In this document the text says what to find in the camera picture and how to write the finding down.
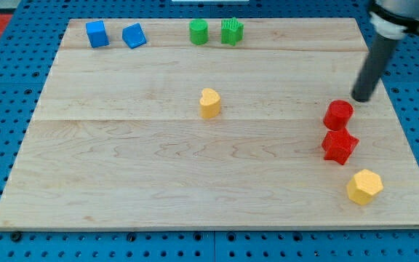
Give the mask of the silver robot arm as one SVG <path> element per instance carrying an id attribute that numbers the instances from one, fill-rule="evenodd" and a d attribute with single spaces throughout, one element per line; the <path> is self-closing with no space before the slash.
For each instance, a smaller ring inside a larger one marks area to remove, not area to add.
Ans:
<path id="1" fill-rule="evenodd" d="M 375 31 L 387 39 L 419 36 L 419 0 L 370 0 L 368 12 Z"/>

